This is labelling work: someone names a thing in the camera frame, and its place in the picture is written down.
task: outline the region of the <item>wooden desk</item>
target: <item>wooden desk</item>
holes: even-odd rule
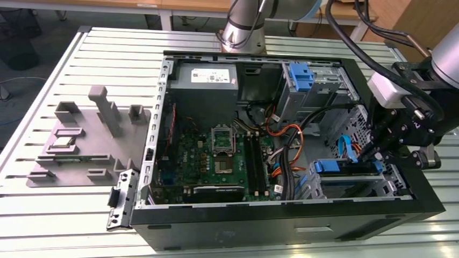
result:
[[[172,16],[197,16],[225,18],[231,7],[231,0],[0,0],[1,7],[48,9],[85,12],[113,12],[113,13],[137,13],[143,15],[160,15],[163,30],[172,30]],[[360,21],[352,4],[336,2],[332,5],[332,13],[336,22],[340,25],[355,26],[351,38],[359,41],[367,31],[367,26]],[[301,20],[301,23],[316,23],[319,21],[319,12],[315,17]]]

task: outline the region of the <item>black cable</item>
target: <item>black cable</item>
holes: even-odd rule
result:
[[[344,31],[340,29],[332,15],[331,15],[331,5],[333,4],[335,0],[328,0],[327,9],[325,9],[325,17],[329,26],[336,31],[340,39],[343,40],[344,44],[348,46],[351,51],[359,57],[359,59],[365,63],[365,65],[375,70],[383,77],[388,78],[397,86],[400,86],[404,90],[407,90],[412,96],[417,97],[432,110],[433,115],[436,116],[436,120],[441,120],[444,117],[443,109],[439,103],[432,99],[432,97],[411,82],[396,75],[391,70],[388,70],[384,66],[381,66],[373,59],[367,55],[367,53],[360,49],[357,44],[349,39]]]
[[[289,176],[287,173],[287,167],[285,167],[283,152],[280,153],[280,156],[279,156],[279,166],[280,166],[281,180],[283,180],[283,189],[281,189],[280,200],[288,200],[289,199]]]
[[[355,5],[356,5],[356,11],[357,10],[360,10],[360,2],[359,2],[359,0],[355,0]],[[384,33],[388,33],[388,34],[393,34],[393,35],[399,35],[399,36],[403,36],[403,37],[405,37],[405,36],[408,36],[408,33],[405,33],[404,31],[396,31],[396,30],[389,30],[389,29],[387,29],[387,28],[381,28],[381,27],[379,27],[377,25],[375,25],[375,24],[372,24],[371,22],[369,22],[369,19],[368,19],[368,23],[365,23],[367,25],[368,25],[368,27],[372,27],[376,31],[380,31],[380,32],[384,32]]]
[[[403,45],[405,45],[408,47],[413,47],[413,45],[412,45],[412,43],[409,41],[403,40],[403,39],[400,39],[397,37],[393,37],[391,35],[387,35],[385,33],[380,32],[379,30],[376,30],[375,28],[372,28],[369,26],[369,24],[372,24],[372,22],[369,21],[369,11],[368,11],[369,5],[368,5],[368,0],[365,0],[365,16],[361,13],[360,4],[357,4],[357,2],[356,2],[355,8],[356,8],[356,12],[357,12],[360,20],[363,21],[364,24],[368,25],[369,30],[373,32],[373,34],[376,34],[377,36],[380,36],[380,37],[383,37],[383,38],[385,38],[385,39],[388,39],[391,41],[395,41],[395,42],[397,42],[397,43],[400,43],[400,44],[403,44]]]
[[[257,122],[255,121],[255,118],[253,118],[253,116],[252,116],[252,114],[251,114],[251,110],[252,110],[251,104],[247,104],[247,106],[245,106],[245,114],[247,114],[247,117],[248,117],[251,123],[255,125],[255,127],[256,127],[260,131],[263,131],[261,126],[260,126],[260,125],[257,124]]]
[[[321,15],[321,8],[319,7],[319,20],[317,23],[315,24],[313,31],[311,35],[307,36],[307,38],[312,38],[312,36],[317,33],[320,27],[321,27],[321,20],[323,20],[323,15]]]
[[[179,17],[180,17],[180,19],[181,19],[183,21],[185,21],[185,20],[196,20],[196,18],[197,18],[197,17],[195,17],[195,18],[191,19],[191,18],[188,18],[187,16],[179,16]]]
[[[292,173],[292,169],[291,169],[291,166],[289,166],[289,161],[288,161],[288,146],[285,145],[284,146],[284,150],[283,150],[283,162],[284,162],[284,166],[285,166],[285,173],[287,173],[287,178],[288,178],[288,200],[293,200],[295,199],[295,192],[293,192],[293,189],[295,189],[295,180],[293,180],[293,173]]]
[[[208,23],[208,20],[209,20],[209,17],[207,18],[204,24],[199,27],[199,28],[195,28],[195,31],[197,32],[200,29],[203,29]]]
[[[315,110],[308,116],[303,119],[300,123],[300,128],[304,130],[309,122],[312,122],[319,115],[321,115],[324,112],[333,110],[333,109],[352,109],[355,107],[355,103],[345,103],[345,104],[335,104],[329,106],[324,106],[323,108]],[[287,145],[291,146],[293,144],[295,137],[297,136],[297,133],[293,133],[287,141]]]

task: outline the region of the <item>side panel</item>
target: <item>side panel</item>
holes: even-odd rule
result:
[[[411,217],[341,216],[135,225],[133,228],[155,250],[227,248],[361,240]]]

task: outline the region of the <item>metal bracket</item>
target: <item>metal bracket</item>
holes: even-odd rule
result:
[[[139,172],[133,169],[120,173],[116,187],[112,188],[108,200],[111,206],[107,231],[129,230],[132,208],[135,206]]]

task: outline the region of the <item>aluminum profile table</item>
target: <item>aluminum profile table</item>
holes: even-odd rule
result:
[[[340,41],[267,37],[268,54],[357,59]],[[383,65],[401,60],[377,43],[360,47]],[[91,85],[105,85],[119,108],[156,102],[164,50],[217,52],[211,33],[92,28],[79,32],[0,155],[0,257],[455,257],[459,254],[459,136],[447,135],[436,151],[443,166],[425,172],[445,212],[365,241],[155,253],[135,231],[107,232],[111,187],[28,188],[35,158],[56,122],[60,101],[95,107]],[[372,71],[357,60],[368,77]]]

